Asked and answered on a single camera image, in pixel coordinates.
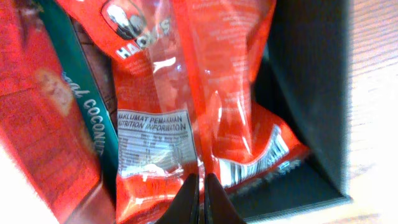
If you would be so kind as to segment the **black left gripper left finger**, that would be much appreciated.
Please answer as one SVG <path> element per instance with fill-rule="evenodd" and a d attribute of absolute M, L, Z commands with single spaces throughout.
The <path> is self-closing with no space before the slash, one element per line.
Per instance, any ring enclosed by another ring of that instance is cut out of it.
<path fill-rule="evenodd" d="M 199 178 L 190 174 L 155 224 L 197 224 L 199 219 Z"/>

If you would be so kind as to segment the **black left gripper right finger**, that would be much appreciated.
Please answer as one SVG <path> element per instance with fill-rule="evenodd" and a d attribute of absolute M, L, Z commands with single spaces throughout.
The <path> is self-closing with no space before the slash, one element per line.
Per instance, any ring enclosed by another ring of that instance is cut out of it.
<path fill-rule="evenodd" d="M 204 213 L 206 224 L 246 224 L 236 212 L 214 173 L 205 178 Z"/>

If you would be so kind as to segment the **red candy bag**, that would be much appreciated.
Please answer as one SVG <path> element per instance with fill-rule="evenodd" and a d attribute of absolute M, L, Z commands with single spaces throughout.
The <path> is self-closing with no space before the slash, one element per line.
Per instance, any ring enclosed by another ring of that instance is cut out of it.
<path fill-rule="evenodd" d="M 60 1 L 112 63 L 118 101 L 116 221 L 149 223 L 184 181 L 227 192 L 309 154 L 251 95 L 275 1 Z"/>

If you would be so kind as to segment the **black gift box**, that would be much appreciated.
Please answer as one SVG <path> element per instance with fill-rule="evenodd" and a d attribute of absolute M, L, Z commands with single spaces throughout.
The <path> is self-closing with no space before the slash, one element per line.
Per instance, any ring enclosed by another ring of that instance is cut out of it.
<path fill-rule="evenodd" d="M 348 193 L 349 7 L 346 0 L 276 4 L 256 86 L 260 104 L 282 117 L 311 155 L 232 203 L 264 223 L 352 201 Z"/>

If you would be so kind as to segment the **orange snack box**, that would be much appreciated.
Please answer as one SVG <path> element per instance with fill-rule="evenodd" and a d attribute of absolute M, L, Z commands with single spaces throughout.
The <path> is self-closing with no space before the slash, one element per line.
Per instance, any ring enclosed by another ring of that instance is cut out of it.
<path fill-rule="evenodd" d="M 31 1 L 1 2 L 1 222 L 114 223 L 112 196 Z"/>

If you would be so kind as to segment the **teal cookies box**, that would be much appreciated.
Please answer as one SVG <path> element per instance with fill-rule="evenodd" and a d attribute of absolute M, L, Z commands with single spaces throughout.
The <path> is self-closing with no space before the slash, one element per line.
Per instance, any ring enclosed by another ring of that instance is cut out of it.
<path fill-rule="evenodd" d="M 95 150 L 101 161 L 104 182 L 116 195 L 118 136 L 73 28 L 71 17 L 53 0 L 37 0 L 40 18 L 55 47 L 63 78 L 72 89 Z"/>

